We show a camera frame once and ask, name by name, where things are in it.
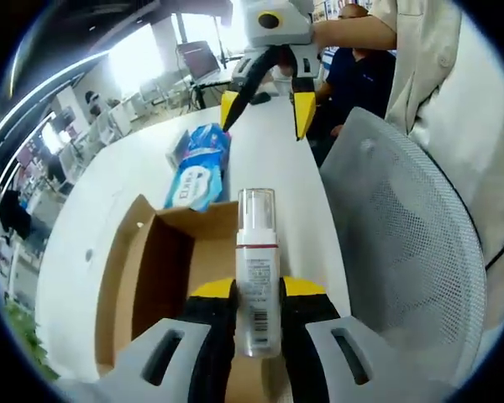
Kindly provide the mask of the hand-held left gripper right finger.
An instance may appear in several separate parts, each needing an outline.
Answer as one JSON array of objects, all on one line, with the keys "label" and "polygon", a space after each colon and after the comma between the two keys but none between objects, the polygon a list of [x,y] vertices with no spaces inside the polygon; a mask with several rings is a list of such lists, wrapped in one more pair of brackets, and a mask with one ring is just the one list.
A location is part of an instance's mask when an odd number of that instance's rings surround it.
[{"label": "hand-held left gripper right finger", "polygon": [[324,289],[281,279],[281,351],[295,402],[438,402],[441,385]]}]

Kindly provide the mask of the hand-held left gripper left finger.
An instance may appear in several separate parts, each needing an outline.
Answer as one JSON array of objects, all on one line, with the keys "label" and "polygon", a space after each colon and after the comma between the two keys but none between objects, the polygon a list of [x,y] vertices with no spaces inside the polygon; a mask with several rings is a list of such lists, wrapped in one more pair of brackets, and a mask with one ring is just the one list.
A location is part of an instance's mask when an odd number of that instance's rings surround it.
[{"label": "hand-held left gripper left finger", "polygon": [[65,402],[222,402],[238,305],[231,278],[200,286],[175,319],[164,318],[118,354],[93,383],[59,379]]}]

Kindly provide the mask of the person's right hand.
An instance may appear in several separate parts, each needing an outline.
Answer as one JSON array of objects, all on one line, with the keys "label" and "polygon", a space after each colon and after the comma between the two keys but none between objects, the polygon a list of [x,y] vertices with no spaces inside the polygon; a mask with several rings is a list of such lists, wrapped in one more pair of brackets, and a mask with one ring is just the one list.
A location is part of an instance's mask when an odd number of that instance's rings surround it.
[{"label": "person's right hand", "polygon": [[312,40],[320,50],[328,47],[341,47],[344,43],[340,37],[341,19],[319,21],[312,25]]}]

